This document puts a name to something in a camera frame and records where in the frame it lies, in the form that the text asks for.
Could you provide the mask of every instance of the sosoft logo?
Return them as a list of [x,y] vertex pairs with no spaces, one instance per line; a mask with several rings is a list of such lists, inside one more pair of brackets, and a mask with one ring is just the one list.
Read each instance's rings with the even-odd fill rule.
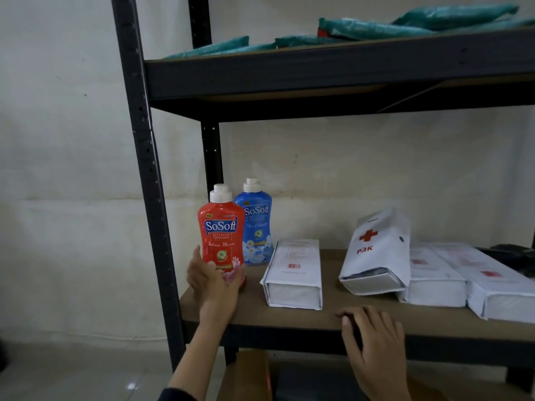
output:
[[204,221],[204,230],[208,235],[210,232],[236,232],[237,218],[233,220],[210,220]]
[[269,214],[269,204],[244,207],[245,215]]

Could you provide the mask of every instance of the detergent bottle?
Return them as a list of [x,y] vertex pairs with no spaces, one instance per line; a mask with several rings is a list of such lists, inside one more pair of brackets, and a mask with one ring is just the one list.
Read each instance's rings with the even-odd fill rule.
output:
[[264,191],[257,179],[247,179],[244,192],[234,202],[245,210],[244,260],[246,265],[269,262],[273,255],[273,241],[269,228],[271,196]]
[[[232,193],[225,184],[215,184],[210,202],[197,213],[202,236],[202,259],[212,261],[223,271],[223,279],[232,279],[234,270],[244,263],[242,236],[245,211],[232,202]],[[245,287],[247,280],[241,283]]]

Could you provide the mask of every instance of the white package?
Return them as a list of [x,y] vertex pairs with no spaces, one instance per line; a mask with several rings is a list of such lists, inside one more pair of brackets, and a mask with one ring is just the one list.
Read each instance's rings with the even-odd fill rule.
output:
[[403,290],[410,282],[410,222],[389,208],[360,218],[338,279],[352,294]]
[[411,244],[410,284],[398,298],[414,305],[464,307],[466,279],[431,249]]
[[319,241],[280,239],[260,284],[271,307],[321,310]]
[[535,323],[535,282],[466,243],[428,243],[468,280],[468,306],[483,319]]

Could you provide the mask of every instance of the green plastic package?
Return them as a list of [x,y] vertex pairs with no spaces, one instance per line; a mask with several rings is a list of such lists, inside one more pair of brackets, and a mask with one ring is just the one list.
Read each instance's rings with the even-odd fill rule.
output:
[[246,53],[246,52],[254,52],[254,51],[267,51],[269,49],[275,49],[277,46],[274,43],[266,43],[261,45],[252,45],[252,46],[244,46],[244,47],[237,47],[236,49],[228,49],[226,51],[221,52],[215,52],[215,53],[207,53],[207,55],[213,56],[213,55],[223,55],[227,53]]
[[275,44],[277,47],[328,45],[339,42],[345,42],[345,40],[316,35],[288,35],[283,36],[282,38],[275,38]]
[[405,13],[392,24],[443,31],[486,24],[504,15],[514,15],[518,8],[516,4],[419,7]]
[[490,22],[488,24],[464,26],[462,28],[449,29],[442,33],[466,33],[466,32],[486,32],[486,31],[502,31],[505,29],[525,28],[526,26],[535,26],[535,18],[519,19],[513,21],[512,19],[500,19],[498,21]]
[[378,22],[365,22],[351,18],[320,18],[319,30],[323,30],[331,36],[347,38],[350,40],[384,40],[406,36],[431,35],[434,33],[423,28],[379,24]]
[[193,49],[192,51],[177,53],[165,57],[164,59],[180,59],[180,58],[190,58],[192,56],[203,56],[207,54],[214,54],[218,52],[224,52],[231,49],[236,49],[244,46],[249,46],[249,37],[241,36],[239,38],[234,38],[232,40],[226,40],[224,42],[206,45]]

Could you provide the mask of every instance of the wall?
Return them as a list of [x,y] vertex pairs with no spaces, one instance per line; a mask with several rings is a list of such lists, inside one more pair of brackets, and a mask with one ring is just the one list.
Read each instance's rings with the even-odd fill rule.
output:
[[[262,43],[314,33],[320,16],[485,1],[505,0],[210,0],[212,37]],[[137,2],[147,59],[191,48],[187,0]],[[4,0],[0,37],[0,335],[165,347],[110,0]],[[206,195],[200,126],[152,115],[183,292]],[[222,124],[225,180],[237,194],[259,177],[275,236],[323,248],[347,247],[356,219],[386,205],[422,238],[530,245],[534,119],[511,107]]]

